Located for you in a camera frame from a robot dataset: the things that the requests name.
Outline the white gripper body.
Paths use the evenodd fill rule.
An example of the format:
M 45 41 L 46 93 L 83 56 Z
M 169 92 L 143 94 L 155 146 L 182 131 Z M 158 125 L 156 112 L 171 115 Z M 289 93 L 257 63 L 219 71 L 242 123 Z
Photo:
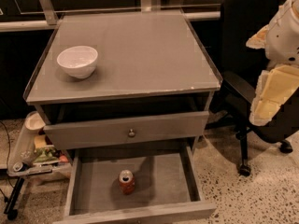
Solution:
M 274 63 L 299 64 L 299 0 L 287 0 L 269 22 L 265 55 Z

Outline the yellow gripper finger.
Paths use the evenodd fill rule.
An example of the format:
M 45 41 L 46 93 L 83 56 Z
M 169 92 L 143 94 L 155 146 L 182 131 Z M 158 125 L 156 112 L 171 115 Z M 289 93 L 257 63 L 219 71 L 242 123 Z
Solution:
M 267 32 L 268 26 L 265 25 L 246 42 L 246 46 L 251 49 L 264 49 Z
M 251 104 L 249 121 L 255 126 L 264 126 L 298 88 L 297 65 L 283 64 L 271 71 L 262 71 Z

